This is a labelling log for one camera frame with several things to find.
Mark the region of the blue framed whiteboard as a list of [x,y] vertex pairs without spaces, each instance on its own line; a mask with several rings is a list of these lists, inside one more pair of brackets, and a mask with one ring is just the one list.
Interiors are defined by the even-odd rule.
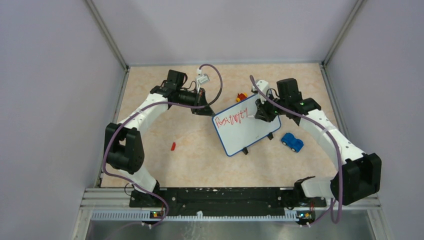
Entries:
[[241,152],[242,148],[281,128],[282,123],[278,116],[272,122],[247,117],[257,112],[258,99],[257,94],[251,95],[212,117],[212,124],[228,157],[234,156]]

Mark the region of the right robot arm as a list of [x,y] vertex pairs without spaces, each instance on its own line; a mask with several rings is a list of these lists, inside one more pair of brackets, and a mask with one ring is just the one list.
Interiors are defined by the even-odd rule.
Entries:
[[259,96],[255,119],[270,122],[283,115],[305,130],[333,162],[334,177],[310,176],[294,184],[293,200],[307,206],[313,198],[333,198],[343,206],[376,194],[380,190],[382,160],[376,153],[365,153],[348,140],[329,120],[313,98],[303,98],[294,78],[277,81],[278,96],[269,83],[249,77],[252,92]]

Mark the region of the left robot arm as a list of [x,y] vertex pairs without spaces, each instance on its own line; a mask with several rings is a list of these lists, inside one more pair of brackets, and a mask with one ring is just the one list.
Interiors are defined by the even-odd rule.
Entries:
[[120,174],[115,177],[132,184],[137,192],[142,193],[141,200],[149,207],[160,202],[161,194],[155,190],[159,186],[158,181],[144,166],[142,135],[171,106],[190,108],[194,115],[214,115],[206,100],[206,91],[201,87],[209,82],[209,76],[199,68],[194,80],[194,90],[184,87],[187,78],[186,73],[169,70],[167,78],[150,90],[145,101],[136,110],[119,123],[109,123],[105,129],[103,172],[108,176],[113,175],[107,171],[107,165],[118,170]]

